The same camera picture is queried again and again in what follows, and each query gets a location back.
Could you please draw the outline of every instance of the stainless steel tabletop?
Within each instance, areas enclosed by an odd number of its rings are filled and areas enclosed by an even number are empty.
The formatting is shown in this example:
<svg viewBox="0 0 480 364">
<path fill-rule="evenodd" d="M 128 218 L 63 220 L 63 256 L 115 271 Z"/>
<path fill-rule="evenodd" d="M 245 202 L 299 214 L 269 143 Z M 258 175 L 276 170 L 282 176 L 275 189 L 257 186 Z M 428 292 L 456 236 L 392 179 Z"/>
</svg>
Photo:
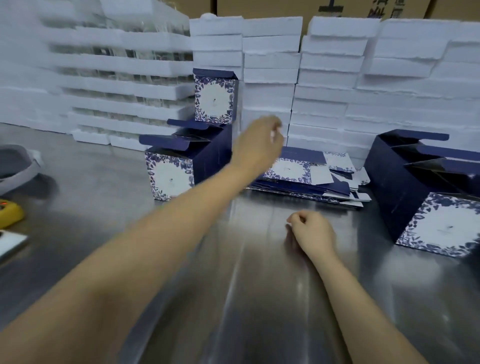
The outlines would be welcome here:
<svg viewBox="0 0 480 364">
<path fill-rule="evenodd" d="M 155 203 L 141 152 L 5 124 L 0 143 L 39 150 L 45 162 L 44 175 L 8 196 L 27 212 L 12 230 L 30 238 L 0 264 L 1 329 Z M 478 362 L 474 262 L 393 245 L 375 202 L 354 211 L 257 191 L 231 203 L 119 362 L 349 363 L 322 282 L 285 226 L 303 208 L 328 217 L 343 262 L 430 363 Z"/>
</svg>

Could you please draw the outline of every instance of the person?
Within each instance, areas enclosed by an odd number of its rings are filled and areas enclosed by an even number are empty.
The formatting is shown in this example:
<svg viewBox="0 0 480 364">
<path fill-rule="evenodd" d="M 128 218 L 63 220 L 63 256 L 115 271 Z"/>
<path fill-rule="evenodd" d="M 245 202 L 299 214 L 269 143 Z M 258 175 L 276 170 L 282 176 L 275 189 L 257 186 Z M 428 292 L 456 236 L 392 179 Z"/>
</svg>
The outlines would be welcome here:
<svg viewBox="0 0 480 364">
<path fill-rule="evenodd" d="M 276 117 L 255 120 L 237 138 L 221 171 L 77 265 L 0 333 L 0 362 L 115 361 L 130 329 L 187 253 L 230 200 L 279 157 L 280 126 Z M 328 221 L 317 212 L 299 211 L 288 223 L 323 279 L 353 363 L 426 363 L 344 267 Z"/>
</svg>

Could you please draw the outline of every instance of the hand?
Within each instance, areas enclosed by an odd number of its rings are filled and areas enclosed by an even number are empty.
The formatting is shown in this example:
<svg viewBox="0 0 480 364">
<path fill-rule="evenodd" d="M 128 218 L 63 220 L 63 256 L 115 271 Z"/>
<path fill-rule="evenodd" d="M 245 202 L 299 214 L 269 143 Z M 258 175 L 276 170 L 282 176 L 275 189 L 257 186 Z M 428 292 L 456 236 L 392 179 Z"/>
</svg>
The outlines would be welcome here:
<svg viewBox="0 0 480 364">
<path fill-rule="evenodd" d="M 283 135 L 278 130 L 281 126 L 276 116 L 254 120 L 235 141 L 230 165 L 248 173 L 252 180 L 265 173 L 282 151 Z"/>
<path fill-rule="evenodd" d="M 314 263 L 318 259 L 337 258 L 335 231 L 319 212 L 308 210 L 294 212 L 287 222 L 291 224 L 300 247 Z"/>
</svg>

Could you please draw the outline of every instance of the white wall of foam boxes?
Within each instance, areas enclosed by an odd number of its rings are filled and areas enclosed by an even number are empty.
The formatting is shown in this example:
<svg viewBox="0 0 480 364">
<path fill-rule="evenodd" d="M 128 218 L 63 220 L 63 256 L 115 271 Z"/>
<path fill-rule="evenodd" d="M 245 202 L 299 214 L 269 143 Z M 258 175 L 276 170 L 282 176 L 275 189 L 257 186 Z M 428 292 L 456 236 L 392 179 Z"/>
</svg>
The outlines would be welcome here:
<svg viewBox="0 0 480 364">
<path fill-rule="evenodd" d="M 349 152 L 357 167 L 395 128 L 480 151 L 480 23 L 314 17 L 300 45 L 301 17 L 189 22 L 158 1 L 122 4 L 3 5 L 0 122 L 142 149 L 137 134 L 193 115 L 199 67 L 243 80 L 241 129 L 274 114 L 288 146 Z"/>
</svg>

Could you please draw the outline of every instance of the yellow device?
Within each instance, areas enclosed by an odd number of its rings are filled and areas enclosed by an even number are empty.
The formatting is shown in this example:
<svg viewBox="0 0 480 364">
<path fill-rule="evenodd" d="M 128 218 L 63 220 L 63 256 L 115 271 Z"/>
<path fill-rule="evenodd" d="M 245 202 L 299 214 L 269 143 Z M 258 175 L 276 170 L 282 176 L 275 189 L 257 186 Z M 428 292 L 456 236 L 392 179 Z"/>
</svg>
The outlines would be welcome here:
<svg viewBox="0 0 480 364">
<path fill-rule="evenodd" d="M 12 225 L 24 217 L 24 211 L 15 202 L 0 199 L 0 229 Z"/>
</svg>

